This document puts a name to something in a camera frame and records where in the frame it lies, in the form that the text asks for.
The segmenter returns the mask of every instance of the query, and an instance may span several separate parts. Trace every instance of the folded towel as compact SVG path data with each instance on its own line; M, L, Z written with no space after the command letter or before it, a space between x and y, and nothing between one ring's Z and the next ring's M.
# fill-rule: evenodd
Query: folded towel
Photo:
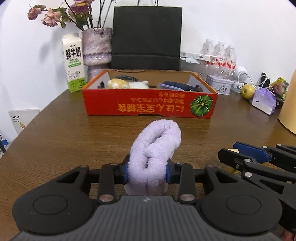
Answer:
M172 120L149 124L134 141L128 162L128 195L153 196L165 193L166 165L181 143L181 131Z

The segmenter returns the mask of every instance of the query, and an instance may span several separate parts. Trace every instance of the ribbed gray panel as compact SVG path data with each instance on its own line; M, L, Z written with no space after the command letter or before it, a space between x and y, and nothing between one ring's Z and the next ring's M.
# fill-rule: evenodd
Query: ribbed gray panel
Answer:
M21 232L13 241L280 241L273 233L236 237L210 227L193 206L171 196L122 196L99 206L82 227L57 236Z

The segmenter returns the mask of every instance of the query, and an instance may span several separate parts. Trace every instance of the pumpkin illustration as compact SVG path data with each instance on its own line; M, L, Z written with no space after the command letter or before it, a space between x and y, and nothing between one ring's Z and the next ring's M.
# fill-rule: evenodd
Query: pumpkin illustration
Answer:
M208 95L200 95L190 104L190 111L195 116L202 116L208 113L213 104L213 99Z

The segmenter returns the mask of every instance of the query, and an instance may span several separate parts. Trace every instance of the milk carton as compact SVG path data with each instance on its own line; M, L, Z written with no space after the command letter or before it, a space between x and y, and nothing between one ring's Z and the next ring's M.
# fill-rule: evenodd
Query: milk carton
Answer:
M83 68L82 42L78 35L65 34L62 37L64 67L68 88L71 93L80 90L86 83Z

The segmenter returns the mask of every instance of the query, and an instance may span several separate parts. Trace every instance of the brown tabletop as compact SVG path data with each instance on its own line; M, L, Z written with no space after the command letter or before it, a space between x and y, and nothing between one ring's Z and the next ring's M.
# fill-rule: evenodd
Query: brown tabletop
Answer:
M238 93L219 95L211 119L170 118L178 123L182 143L173 161L194 168L207 164L227 169L217 158L236 141L256 146L296 145L296 136L271 116L252 107ZM0 160L0 240L18 233L11 214L13 202L29 190L81 164L91 169L121 162L143 128L157 116L88 116L81 92L62 93L18 136ZM177 187L170 187L175 194ZM199 197L204 196L197 184Z

